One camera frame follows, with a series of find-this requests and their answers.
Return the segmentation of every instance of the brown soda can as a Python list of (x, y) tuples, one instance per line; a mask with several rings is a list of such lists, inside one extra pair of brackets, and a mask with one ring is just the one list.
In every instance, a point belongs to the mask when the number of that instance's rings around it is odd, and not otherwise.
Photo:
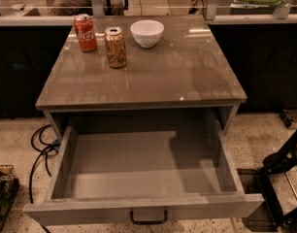
[(105, 30), (104, 40), (109, 59), (109, 65), (120, 68), (127, 64), (126, 45), (120, 27), (108, 27)]
[(93, 22), (88, 14), (75, 16), (74, 27), (82, 51), (97, 49), (97, 40), (94, 34)]

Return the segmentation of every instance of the drawer handle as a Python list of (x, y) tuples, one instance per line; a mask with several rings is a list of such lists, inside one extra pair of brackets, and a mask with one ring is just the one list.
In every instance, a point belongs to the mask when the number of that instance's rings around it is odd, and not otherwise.
[(133, 211), (130, 212), (130, 220), (133, 224), (137, 225), (147, 225), (147, 224), (162, 224), (165, 223), (168, 220), (168, 212), (167, 210), (164, 211), (164, 218), (161, 220), (155, 220), (155, 221), (138, 221), (135, 220), (133, 217)]

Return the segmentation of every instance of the open drawer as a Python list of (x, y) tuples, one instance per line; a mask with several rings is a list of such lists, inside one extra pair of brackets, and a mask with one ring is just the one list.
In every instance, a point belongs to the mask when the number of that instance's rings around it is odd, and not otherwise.
[(214, 109), (74, 114), (47, 197), (24, 212), (41, 225), (162, 223), (249, 216), (261, 194), (245, 194)]

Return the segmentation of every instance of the bowl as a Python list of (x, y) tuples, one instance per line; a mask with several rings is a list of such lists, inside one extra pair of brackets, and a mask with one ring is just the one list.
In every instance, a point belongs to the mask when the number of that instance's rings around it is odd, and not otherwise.
[(157, 20), (144, 19), (133, 23), (130, 30), (140, 46), (151, 48), (159, 42), (164, 32), (164, 25)]

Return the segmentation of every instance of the terrazzo floor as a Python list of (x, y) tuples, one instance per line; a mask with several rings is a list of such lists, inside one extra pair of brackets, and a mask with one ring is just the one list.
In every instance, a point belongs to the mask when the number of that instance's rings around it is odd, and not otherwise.
[[(45, 232), (40, 225), (22, 212), (29, 203), (28, 182), (31, 167), (38, 156), (30, 144), (33, 133), (48, 124), (45, 118), (0, 118), (0, 164), (14, 165), (20, 181), (20, 189), (8, 216), (3, 233)], [(259, 168), (267, 155), (277, 151), (294, 133), (287, 129), (277, 114), (238, 114), (227, 134), (227, 148), (232, 152), (237, 168)], [(51, 129), (45, 131), (43, 140), (51, 143), (55, 136)], [(49, 169), (53, 170), (55, 155), (49, 158)], [(33, 180), (35, 203), (43, 201), (50, 177), (44, 160), (40, 161)], [(285, 183), (278, 183), (278, 196), (286, 201), (284, 210), (294, 206), (287, 193)], [(193, 232), (193, 233), (248, 233), (240, 218), (201, 219), (167, 221), (161, 225), (135, 226), (130, 223), (95, 224), (73, 226), (49, 226), (53, 233), (64, 232)]]

